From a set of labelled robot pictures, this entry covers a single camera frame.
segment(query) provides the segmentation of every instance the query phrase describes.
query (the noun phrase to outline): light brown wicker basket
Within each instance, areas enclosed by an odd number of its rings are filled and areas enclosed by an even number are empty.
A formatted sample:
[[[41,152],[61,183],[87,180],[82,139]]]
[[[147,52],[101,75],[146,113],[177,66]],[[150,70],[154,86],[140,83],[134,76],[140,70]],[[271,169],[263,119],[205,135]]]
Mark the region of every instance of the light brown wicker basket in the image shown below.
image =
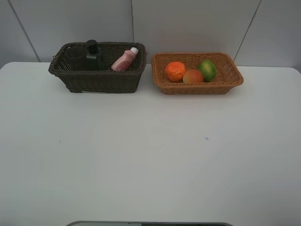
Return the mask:
[[[181,61],[190,69],[205,59],[211,60],[217,70],[212,82],[185,84],[170,81],[165,75],[170,62]],[[157,53],[152,57],[151,66],[153,80],[164,94],[225,94],[244,82],[233,60],[224,53]]]

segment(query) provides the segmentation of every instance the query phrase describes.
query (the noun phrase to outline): white bottle cap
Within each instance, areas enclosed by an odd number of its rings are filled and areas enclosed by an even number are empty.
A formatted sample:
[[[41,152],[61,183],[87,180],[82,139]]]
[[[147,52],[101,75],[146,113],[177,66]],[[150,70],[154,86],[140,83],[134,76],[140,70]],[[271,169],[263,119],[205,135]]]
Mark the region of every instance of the white bottle cap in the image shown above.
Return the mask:
[[[135,47],[132,47],[132,48],[131,48],[131,51],[132,51],[133,53],[135,53],[135,55],[137,55],[137,53],[139,52],[139,50],[138,50],[137,48],[135,48]]]

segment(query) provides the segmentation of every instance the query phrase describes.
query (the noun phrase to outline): peach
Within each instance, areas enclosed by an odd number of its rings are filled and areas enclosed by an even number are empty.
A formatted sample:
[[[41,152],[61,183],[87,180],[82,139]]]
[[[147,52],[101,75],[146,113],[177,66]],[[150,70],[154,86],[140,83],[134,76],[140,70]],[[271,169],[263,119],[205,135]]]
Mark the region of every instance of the peach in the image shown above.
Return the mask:
[[[184,83],[199,83],[204,82],[204,77],[202,72],[197,69],[189,69],[183,77]]]

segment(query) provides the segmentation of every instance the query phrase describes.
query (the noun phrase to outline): orange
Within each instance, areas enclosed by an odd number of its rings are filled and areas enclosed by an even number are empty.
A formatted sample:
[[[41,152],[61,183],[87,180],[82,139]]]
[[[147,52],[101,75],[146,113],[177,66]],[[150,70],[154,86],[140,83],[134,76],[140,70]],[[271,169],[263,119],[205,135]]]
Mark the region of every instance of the orange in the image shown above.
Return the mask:
[[[186,73],[186,68],[182,62],[174,61],[166,66],[165,72],[170,81],[181,81]]]

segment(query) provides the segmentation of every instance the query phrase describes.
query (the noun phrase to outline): dark cup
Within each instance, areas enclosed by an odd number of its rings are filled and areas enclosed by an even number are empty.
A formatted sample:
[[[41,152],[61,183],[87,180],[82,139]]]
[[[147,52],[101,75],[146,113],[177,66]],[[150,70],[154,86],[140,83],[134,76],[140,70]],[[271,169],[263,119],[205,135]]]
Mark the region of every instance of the dark cup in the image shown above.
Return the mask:
[[[66,50],[66,58],[72,71],[87,69],[87,49],[81,46],[70,47]]]

